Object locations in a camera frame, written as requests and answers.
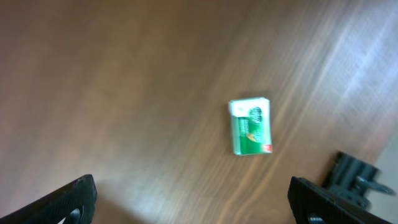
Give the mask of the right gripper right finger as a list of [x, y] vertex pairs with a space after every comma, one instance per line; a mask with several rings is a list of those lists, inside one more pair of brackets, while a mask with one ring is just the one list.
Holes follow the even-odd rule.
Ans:
[[354, 201], [355, 195], [334, 194], [302, 177], [291, 178], [287, 197], [297, 223], [387, 223], [367, 212], [364, 201]]

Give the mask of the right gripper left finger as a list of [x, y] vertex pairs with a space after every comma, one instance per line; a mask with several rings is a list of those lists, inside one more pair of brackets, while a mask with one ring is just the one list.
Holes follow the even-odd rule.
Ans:
[[95, 214], [97, 190], [91, 174], [1, 218], [1, 223], [87, 223]]

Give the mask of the green soap bar pack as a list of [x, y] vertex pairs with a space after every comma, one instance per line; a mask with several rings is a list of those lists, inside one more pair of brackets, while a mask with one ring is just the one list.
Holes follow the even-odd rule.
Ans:
[[272, 153], [271, 103], [264, 97], [231, 100], [231, 137], [236, 155]]

